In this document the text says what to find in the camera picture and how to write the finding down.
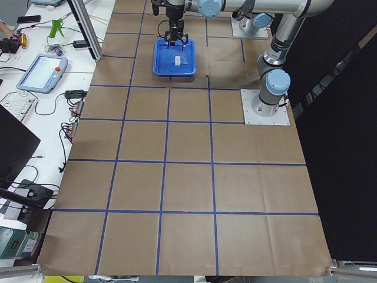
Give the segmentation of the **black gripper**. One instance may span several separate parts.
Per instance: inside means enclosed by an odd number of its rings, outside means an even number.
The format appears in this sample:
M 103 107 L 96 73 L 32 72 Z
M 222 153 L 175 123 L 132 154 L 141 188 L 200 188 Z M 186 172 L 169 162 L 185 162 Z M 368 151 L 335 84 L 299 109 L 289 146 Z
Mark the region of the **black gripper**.
M 185 0 L 166 0 L 166 15 L 169 20 L 178 21 L 184 14 Z
M 170 46 L 175 46 L 177 41 L 182 43 L 182 52 L 184 48 L 189 43 L 189 35 L 184 33 L 184 20 L 180 19 L 178 21 L 169 20 L 169 30 L 164 34 L 164 40 L 167 45 L 167 49 Z

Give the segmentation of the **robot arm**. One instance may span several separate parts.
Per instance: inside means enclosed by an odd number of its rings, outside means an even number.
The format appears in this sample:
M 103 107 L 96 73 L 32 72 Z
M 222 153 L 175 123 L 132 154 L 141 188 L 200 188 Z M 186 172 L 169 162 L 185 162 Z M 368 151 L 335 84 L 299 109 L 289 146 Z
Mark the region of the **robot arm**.
M 151 1 L 153 14 L 159 14 L 159 7 L 165 7 L 169 30 L 164 34 L 167 46 L 177 41 L 188 44 L 189 36 L 184 33 L 184 13 L 197 12 L 206 18 L 215 17 L 227 11 L 232 17 L 241 20 L 251 14 L 282 14 L 282 20 L 273 36 L 270 48 L 260 55 L 257 69 L 262 80 L 266 74 L 281 68 L 286 54 L 294 42 L 304 20 L 323 13 L 332 1 Z
M 274 13 L 242 14 L 241 12 L 233 12 L 230 17 L 232 37 L 266 40 L 268 38 L 267 27 L 271 25 L 274 19 Z M 182 49 L 184 49 L 189 44 L 189 35 L 184 33 L 184 17 L 177 21 L 169 19 L 166 22 L 169 24 L 168 30 L 165 31 L 164 35 L 161 35 L 159 27 L 157 27 L 158 36 L 166 42 L 167 48 L 180 42 Z

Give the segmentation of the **person hand at desk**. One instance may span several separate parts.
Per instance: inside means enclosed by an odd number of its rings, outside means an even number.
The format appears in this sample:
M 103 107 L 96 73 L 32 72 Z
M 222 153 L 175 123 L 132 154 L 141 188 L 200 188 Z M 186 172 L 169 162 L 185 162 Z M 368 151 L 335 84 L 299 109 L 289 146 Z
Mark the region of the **person hand at desk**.
M 3 21 L 0 21 L 0 31 L 7 37 L 9 38 L 13 34 L 13 30 L 11 30 L 6 23 Z

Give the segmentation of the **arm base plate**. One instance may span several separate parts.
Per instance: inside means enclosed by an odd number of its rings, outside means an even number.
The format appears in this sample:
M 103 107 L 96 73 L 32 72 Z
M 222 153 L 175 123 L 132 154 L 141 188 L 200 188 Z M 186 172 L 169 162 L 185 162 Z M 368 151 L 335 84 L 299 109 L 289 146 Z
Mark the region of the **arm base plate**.
M 255 20 L 243 18 L 237 21 L 231 18 L 233 38 L 248 38 L 253 40 L 266 40 L 268 33 L 266 27 L 271 23 L 271 19 Z
M 260 90 L 241 89 L 244 124 L 247 126 L 290 126 L 287 105 L 282 97 L 274 106 L 263 103 Z

